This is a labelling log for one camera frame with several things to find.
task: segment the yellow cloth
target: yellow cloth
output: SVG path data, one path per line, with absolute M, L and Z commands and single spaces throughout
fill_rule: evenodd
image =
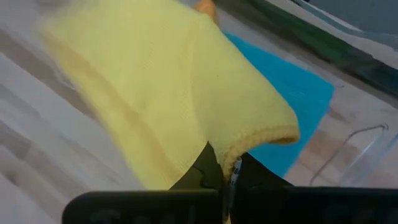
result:
M 42 37 L 148 189 L 169 189 L 207 141 L 229 177 L 248 149 L 299 138 L 275 88 L 207 15 L 177 1 L 70 6 Z

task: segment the blue cutting mat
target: blue cutting mat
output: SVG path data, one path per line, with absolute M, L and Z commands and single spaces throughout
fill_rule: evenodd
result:
M 333 86 L 298 66 L 267 53 L 229 33 L 224 33 L 242 54 L 271 82 L 295 111 L 300 140 L 288 146 L 264 144 L 249 151 L 268 169 L 283 177 L 312 137 L 328 111 Z

